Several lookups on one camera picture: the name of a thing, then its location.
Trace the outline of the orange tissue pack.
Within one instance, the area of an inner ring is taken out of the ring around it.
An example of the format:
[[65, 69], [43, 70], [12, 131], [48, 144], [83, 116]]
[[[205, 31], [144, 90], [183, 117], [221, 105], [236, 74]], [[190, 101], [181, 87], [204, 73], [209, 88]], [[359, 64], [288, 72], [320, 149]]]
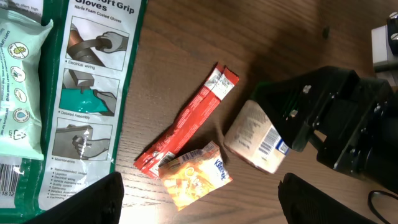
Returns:
[[182, 210], [233, 179], [213, 141], [159, 167], [159, 178], [177, 210]]

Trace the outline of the green lid jar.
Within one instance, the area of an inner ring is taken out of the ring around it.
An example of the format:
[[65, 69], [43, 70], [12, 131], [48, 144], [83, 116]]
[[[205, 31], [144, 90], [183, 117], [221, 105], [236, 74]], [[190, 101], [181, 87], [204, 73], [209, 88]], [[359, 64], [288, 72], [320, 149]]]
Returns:
[[224, 146], [253, 167], [275, 173], [286, 157], [289, 147], [260, 107], [258, 91], [269, 85], [256, 85], [224, 137]]

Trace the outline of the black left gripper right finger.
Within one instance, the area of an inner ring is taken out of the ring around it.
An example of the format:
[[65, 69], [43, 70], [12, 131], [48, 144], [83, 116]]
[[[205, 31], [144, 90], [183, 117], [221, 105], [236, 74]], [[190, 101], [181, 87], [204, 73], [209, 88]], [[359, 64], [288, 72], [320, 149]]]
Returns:
[[370, 224], [354, 212], [293, 173], [284, 175], [278, 199], [288, 224]]

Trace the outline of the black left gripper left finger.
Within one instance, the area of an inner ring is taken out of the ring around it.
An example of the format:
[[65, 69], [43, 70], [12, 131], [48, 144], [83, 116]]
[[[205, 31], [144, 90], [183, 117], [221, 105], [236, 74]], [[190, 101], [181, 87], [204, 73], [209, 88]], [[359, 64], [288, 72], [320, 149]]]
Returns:
[[123, 178], [112, 172], [27, 224], [118, 224], [124, 197]]

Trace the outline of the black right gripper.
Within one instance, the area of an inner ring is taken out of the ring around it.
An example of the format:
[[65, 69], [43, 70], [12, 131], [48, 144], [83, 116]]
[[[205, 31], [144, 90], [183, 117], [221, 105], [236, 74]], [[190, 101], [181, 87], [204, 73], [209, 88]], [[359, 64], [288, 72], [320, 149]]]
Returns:
[[259, 83], [253, 99], [291, 149], [302, 152], [310, 142], [323, 165], [397, 192], [397, 92], [388, 81], [323, 67]]

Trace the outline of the red stick sachet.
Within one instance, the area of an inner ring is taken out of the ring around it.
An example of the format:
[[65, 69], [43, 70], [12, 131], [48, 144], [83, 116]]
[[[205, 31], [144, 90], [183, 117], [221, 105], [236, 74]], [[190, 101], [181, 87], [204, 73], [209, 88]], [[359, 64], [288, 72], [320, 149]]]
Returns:
[[159, 167], [175, 159], [182, 147], [207, 120], [215, 108], [239, 81], [237, 74], [217, 63], [189, 104], [174, 123], [139, 158], [134, 166], [152, 179], [159, 177]]

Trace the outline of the green white gloves package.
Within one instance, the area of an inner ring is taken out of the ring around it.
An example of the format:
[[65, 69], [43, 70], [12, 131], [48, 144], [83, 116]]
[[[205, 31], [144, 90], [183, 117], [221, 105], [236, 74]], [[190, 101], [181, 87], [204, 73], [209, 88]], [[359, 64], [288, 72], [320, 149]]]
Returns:
[[39, 60], [43, 160], [1, 155], [1, 222], [22, 223], [113, 172], [147, 3], [1, 1], [53, 28]]

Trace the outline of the mint wet wipes pack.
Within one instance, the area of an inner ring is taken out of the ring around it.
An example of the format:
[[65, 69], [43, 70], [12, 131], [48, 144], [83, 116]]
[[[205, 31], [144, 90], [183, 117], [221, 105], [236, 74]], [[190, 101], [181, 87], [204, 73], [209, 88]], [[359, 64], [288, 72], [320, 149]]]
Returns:
[[43, 160], [39, 60], [53, 28], [1, 9], [1, 155]]

